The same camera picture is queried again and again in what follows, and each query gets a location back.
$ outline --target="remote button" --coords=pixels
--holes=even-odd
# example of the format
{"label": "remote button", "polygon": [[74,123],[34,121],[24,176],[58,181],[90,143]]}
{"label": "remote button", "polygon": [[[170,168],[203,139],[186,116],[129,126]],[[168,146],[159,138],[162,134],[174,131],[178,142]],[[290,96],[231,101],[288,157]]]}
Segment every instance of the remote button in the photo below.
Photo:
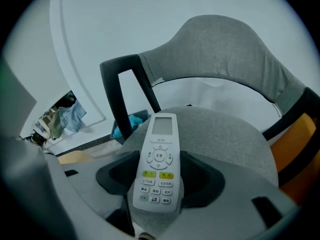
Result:
{"label": "remote button", "polygon": [[166,160],[165,160],[165,162],[166,162],[168,165],[171,165],[173,158],[174,158],[174,156],[173,156],[171,153],[169,153],[168,156],[167,156],[167,158],[166,158]]}
{"label": "remote button", "polygon": [[171,188],[174,185],[174,183],[172,181],[164,181],[164,180],[160,180],[159,181],[159,186],[160,187],[168,187]]}
{"label": "remote button", "polygon": [[157,162],[162,162],[166,159],[167,152],[164,150],[156,150],[153,152],[154,160]]}
{"label": "remote button", "polygon": [[169,197],[164,197],[162,198],[161,203],[168,205],[171,203],[171,199]]}
{"label": "remote button", "polygon": [[141,180],[141,183],[145,184],[145,185],[152,185],[153,186],[156,183],[156,181],[154,179],[144,178],[143,180]]}
{"label": "remote button", "polygon": [[151,170],[144,170],[142,172],[142,176],[143,177],[150,177],[150,178],[155,178],[156,177],[156,172],[155,171],[151,171]]}
{"label": "remote button", "polygon": [[142,194],[140,195],[140,200],[146,202],[148,201],[148,196],[146,194]]}
{"label": "remote button", "polygon": [[152,138],[151,139],[152,143],[166,143],[166,144],[171,144],[172,140],[168,138]]}
{"label": "remote button", "polygon": [[150,202],[151,203],[159,203],[160,202],[160,197],[150,196]]}
{"label": "remote button", "polygon": [[168,166],[164,162],[152,162],[150,164],[151,168],[156,169],[156,170],[163,170],[166,169]]}
{"label": "remote button", "polygon": [[140,191],[141,191],[141,192],[144,192],[144,193],[149,193],[149,187],[147,187],[147,186],[142,186],[142,187],[140,187]]}
{"label": "remote button", "polygon": [[161,194],[161,190],[159,188],[152,188],[151,189],[151,194],[160,195]]}
{"label": "remote button", "polygon": [[166,151],[168,149],[168,146],[166,144],[159,144],[153,146],[154,150],[163,150]]}
{"label": "remote button", "polygon": [[161,179],[173,179],[174,178],[174,174],[172,172],[160,172],[160,176]]}
{"label": "remote button", "polygon": [[146,161],[150,164],[152,162],[152,154],[151,152],[148,153],[148,156],[146,158]]}
{"label": "remote button", "polygon": [[172,195],[172,190],[171,189],[162,189],[162,195],[171,196]]}

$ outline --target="black frame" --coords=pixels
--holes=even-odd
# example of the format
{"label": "black frame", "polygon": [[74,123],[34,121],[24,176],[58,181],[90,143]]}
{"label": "black frame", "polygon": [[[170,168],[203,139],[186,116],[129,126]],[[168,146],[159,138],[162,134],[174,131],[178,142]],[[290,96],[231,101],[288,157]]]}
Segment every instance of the black frame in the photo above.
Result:
{"label": "black frame", "polygon": [[[132,70],[155,113],[161,111],[155,93],[137,54],[107,60],[100,64],[102,81],[110,108],[124,140],[133,133],[121,91],[119,74]],[[306,87],[292,108],[273,126],[263,132],[268,141],[292,125],[303,113],[316,118],[316,130],[300,154],[278,173],[279,186],[298,175],[316,156],[320,149],[320,97]]]}

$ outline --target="white remote control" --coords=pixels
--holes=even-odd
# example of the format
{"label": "white remote control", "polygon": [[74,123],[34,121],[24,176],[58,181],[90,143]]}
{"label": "white remote control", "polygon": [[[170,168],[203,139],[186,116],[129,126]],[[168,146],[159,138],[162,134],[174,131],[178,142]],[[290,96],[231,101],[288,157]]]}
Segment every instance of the white remote control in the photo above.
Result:
{"label": "white remote control", "polygon": [[153,114],[134,181],[133,206],[155,213],[177,209],[180,188],[180,144],[177,117]]}

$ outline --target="yellow button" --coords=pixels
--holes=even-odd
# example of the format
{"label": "yellow button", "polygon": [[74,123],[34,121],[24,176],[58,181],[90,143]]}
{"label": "yellow button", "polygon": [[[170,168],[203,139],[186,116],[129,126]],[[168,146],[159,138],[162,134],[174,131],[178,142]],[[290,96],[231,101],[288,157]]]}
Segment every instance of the yellow button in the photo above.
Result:
{"label": "yellow button", "polygon": [[155,178],[156,177],[156,172],[155,171],[151,171],[151,170],[144,170],[142,172],[142,176]]}
{"label": "yellow button", "polygon": [[160,172],[161,179],[173,179],[174,174],[172,172]]}

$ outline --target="remote display screen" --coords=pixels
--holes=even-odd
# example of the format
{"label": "remote display screen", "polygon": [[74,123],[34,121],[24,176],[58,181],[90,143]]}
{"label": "remote display screen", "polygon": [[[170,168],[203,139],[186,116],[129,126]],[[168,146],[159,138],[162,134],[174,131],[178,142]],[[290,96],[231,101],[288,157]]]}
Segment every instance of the remote display screen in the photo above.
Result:
{"label": "remote display screen", "polygon": [[172,135],[172,118],[171,117],[156,117],[152,134]]}

